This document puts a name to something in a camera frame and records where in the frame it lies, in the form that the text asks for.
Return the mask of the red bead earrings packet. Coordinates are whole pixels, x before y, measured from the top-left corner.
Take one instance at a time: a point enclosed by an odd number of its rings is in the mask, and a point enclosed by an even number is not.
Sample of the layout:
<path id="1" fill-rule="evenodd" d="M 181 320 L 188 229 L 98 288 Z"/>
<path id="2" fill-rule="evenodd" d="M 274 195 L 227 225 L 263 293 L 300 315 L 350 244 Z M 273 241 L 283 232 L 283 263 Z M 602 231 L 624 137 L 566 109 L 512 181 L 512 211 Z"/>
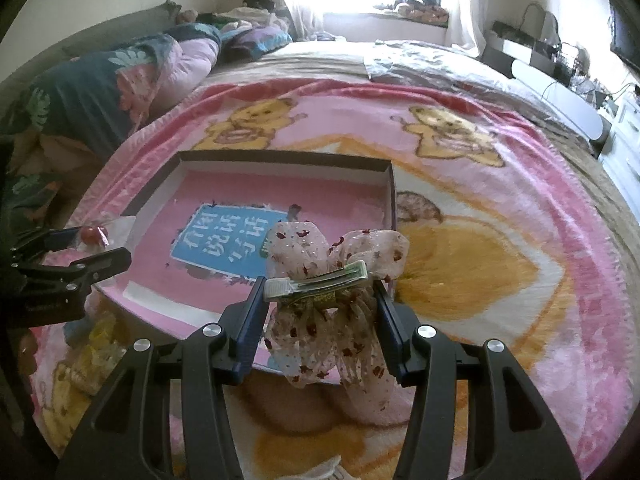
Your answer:
<path id="1" fill-rule="evenodd" d="M 124 247 L 134 222 L 135 216 L 93 221 L 79 229 L 74 247 L 87 254 L 99 254 Z"/>

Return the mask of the yellow hair ties plastic bag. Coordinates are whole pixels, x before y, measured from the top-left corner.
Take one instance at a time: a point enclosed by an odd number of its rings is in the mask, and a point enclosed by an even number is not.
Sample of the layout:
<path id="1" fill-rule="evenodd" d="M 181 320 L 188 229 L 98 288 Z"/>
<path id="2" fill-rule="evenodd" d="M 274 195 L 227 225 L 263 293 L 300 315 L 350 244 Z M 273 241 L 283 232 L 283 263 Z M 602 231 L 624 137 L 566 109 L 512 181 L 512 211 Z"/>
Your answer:
<path id="1" fill-rule="evenodd" d="M 95 396 L 126 349 L 116 340 L 116 316 L 101 311 L 63 325 L 70 351 L 63 362 L 65 377 L 80 391 Z"/>

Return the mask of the pink lace bow hair clip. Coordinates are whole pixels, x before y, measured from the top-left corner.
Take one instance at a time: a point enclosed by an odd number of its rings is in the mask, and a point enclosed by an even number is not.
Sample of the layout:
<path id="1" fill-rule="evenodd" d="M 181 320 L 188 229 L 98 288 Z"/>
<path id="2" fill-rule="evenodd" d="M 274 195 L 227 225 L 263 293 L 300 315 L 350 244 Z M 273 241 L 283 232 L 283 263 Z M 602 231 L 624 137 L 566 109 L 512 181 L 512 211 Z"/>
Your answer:
<path id="1" fill-rule="evenodd" d="M 265 330 L 273 361 L 297 389 L 340 376 L 360 411 L 385 411 L 394 390 L 374 319 L 375 282 L 404 272 L 410 243 L 393 230 L 356 230 L 334 243 L 311 222 L 279 222 L 267 234 Z"/>

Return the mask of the floral dark green quilt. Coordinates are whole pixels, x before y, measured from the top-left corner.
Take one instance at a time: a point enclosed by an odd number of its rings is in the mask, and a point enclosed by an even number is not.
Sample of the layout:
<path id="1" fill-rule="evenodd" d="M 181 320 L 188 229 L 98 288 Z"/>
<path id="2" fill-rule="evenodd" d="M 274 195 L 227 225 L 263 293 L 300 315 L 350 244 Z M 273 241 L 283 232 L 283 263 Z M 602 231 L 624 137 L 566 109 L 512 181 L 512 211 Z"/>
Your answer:
<path id="1" fill-rule="evenodd" d="M 1 118 L 1 240 L 60 226 L 117 149 L 215 66 L 213 25 L 183 23 L 55 65 Z"/>

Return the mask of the dark cardboard box tray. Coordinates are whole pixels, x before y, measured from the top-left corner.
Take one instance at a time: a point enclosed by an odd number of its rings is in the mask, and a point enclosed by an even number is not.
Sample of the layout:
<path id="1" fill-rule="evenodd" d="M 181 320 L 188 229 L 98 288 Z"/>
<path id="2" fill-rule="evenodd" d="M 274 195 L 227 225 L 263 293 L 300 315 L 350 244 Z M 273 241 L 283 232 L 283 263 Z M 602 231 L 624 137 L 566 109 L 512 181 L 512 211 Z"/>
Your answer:
<path id="1" fill-rule="evenodd" d="M 178 152 L 134 193 L 129 269 L 99 284 L 133 318 L 184 339 L 245 299 L 266 270 L 279 221 L 310 221 L 328 242 L 395 229 L 392 164 L 277 151 Z"/>

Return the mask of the pink bear pattern blanket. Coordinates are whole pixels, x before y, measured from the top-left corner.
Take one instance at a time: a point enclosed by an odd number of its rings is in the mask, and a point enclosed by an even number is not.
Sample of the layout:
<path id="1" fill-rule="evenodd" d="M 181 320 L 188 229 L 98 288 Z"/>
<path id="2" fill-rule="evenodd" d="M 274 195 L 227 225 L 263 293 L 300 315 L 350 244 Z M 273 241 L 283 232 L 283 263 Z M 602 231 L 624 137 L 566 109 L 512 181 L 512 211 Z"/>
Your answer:
<path id="1" fill-rule="evenodd" d="M 281 79 L 196 92 L 129 138 L 73 214 L 120 214 L 178 152 L 277 151 L 385 159 L 395 229 L 408 238 L 397 300 L 450 338 L 504 341 L 559 422 L 583 474 L 639 397 L 639 343 L 610 230 L 570 164 L 513 110 L 448 91 Z M 102 292 L 123 346 L 140 321 Z M 65 377 L 61 326 L 39 336 L 36 419 L 62 451 L 92 396 Z"/>

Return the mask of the purple teal pillow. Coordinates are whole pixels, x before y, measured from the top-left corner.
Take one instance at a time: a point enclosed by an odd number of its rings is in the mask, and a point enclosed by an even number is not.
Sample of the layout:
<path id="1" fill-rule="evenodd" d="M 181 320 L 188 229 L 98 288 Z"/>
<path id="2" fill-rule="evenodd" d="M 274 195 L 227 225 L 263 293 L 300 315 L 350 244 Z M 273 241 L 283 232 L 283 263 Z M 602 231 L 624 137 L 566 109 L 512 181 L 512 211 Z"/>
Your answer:
<path id="1" fill-rule="evenodd" d="M 257 26 L 222 36 L 221 56 L 227 62 L 257 61 L 264 55 L 286 47 L 291 35 L 278 26 Z"/>

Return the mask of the white drawer cabinet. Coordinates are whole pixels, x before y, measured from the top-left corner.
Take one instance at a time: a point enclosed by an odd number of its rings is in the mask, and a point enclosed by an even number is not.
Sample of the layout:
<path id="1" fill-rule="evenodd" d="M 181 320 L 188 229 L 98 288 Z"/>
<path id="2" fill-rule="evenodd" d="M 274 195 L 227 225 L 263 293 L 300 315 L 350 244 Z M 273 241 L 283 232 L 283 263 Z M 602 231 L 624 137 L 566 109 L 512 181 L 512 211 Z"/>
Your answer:
<path id="1" fill-rule="evenodd" d="M 599 162 L 628 204 L 639 208 L 639 99 L 627 92 L 617 101 Z"/>

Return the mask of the white bed footboard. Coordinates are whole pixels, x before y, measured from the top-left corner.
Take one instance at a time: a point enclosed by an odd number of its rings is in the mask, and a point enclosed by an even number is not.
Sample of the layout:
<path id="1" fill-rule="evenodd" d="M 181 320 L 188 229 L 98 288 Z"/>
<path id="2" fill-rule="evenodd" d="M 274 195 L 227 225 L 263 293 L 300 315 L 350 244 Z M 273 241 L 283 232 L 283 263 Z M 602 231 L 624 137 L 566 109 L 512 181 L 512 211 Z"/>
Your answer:
<path id="1" fill-rule="evenodd" d="M 511 73 L 549 104 L 564 122 L 590 142 L 605 139 L 602 117 L 596 109 L 573 90 L 554 78 L 556 64 L 532 53 L 528 62 L 516 58 Z"/>

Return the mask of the black flat television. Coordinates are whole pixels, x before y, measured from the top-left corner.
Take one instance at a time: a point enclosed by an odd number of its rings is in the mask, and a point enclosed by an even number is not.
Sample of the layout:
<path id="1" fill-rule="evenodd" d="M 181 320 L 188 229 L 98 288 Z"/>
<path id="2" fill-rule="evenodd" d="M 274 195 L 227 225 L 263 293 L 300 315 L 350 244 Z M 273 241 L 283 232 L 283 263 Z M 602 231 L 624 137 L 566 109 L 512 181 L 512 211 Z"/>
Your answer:
<path id="1" fill-rule="evenodd" d="M 635 73 L 639 73 L 639 33 L 629 27 L 624 12 L 610 4 L 611 51 Z"/>

